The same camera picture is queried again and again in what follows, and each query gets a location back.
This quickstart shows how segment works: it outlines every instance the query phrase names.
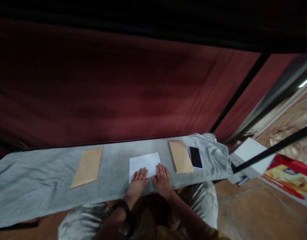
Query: pants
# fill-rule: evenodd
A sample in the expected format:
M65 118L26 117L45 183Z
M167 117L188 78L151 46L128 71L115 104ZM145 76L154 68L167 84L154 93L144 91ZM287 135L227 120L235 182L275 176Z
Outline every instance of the pants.
M215 187L211 181L184 188L180 197L205 223L217 229L218 201ZM113 209L105 203L75 207L60 224L58 239L92 240L112 212ZM179 232L188 237L183 226L179 228Z

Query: grey fabric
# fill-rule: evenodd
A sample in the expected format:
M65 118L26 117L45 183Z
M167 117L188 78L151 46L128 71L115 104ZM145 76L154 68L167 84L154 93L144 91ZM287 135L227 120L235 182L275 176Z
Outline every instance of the grey fabric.
M188 186L181 193L181 198L205 223L217 229L218 201L216 189L211 181ZM92 240L112 212L112 208L105 203L75 207L60 224L58 239ZM189 239L183 226L178 231Z
M218 200L214 184L211 181L194 184L185 188L181 199L202 218L210 227L217 229ZM181 225L179 231L186 239L190 239L187 231Z
M183 140L186 147L198 147L203 169L176 174L169 141ZM84 150L82 146L11 153L0 161L0 227L6 227L72 209L124 197L128 188L129 158L158 152L170 173L174 189L232 175L228 149L213 134L193 134L106 144L96 182L70 189ZM156 192L149 180L143 195Z
M112 212L105 203L77 206L61 222L58 239L92 240Z

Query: person's right hand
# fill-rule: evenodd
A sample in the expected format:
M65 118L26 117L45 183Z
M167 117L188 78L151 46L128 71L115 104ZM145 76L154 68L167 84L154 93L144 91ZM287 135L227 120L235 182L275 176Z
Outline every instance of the person's right hand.
M168 199L173 192L168 170L160 163L156 166L156 170L157 177L153 177L153 183L155 184L158 193L165 199Z

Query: finger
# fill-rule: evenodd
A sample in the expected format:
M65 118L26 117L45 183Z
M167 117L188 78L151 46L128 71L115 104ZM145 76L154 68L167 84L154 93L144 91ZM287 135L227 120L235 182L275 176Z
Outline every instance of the finger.
M139 178L139 176L140 176L140 174L141 174L141 170L142 170L142 168L141 168L141 169L139 169L139 171L138 171L138 173L137 173L137 176L136 176L136 179L138 179L138 178Z
M164 167L163 165L161 165L161 169L162 169L163 175L166 177L166 176L167 176L167 175L166 175L166 170L165 170L165 167Z
M132 181L135 180L136 175L137 175L137 171L135 171Z
M162 168L161 168L161 163L159 163L159 173L160 173L160 176L163 176L163 172L162 172Z
M148 173L148 169L146 169L146 171L145 171L145 173L144 173L144 175L143 175L142 180L145 180L145 179L146 179L146 177L147 177L147 173Z
M168 169L165 167L164 170L166 171L166 176L167 178L169 178L169 172L168 172Z
M155 176L153 176L153 183L154 183L155 186L157 186L157 179L156 179Z
M159 178L159 177L160 177L160 172L159 172L159 167L158 167L158 165L156 166L156 171L157 171L157 178Z
M142 179L145 174L146 168L144 167L143 170L140 173L139 179Z

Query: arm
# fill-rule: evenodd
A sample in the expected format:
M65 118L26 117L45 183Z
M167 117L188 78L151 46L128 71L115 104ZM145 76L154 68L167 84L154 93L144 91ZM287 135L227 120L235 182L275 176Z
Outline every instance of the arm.
M206 239L210 235L205 229L208 225L172 190L167 168L156 166L157 177L153 177L158 193L165 198L178 215L181 223L191 239Z
M148 181L146 168L135 172L132 181L129 184L128 191L124 197L129 210L133 208L136 201L140 198ZM116 239L121 225L126 219L126 213L122 208L117 208L105 222L105 224L97 232L94 240L99 239Z

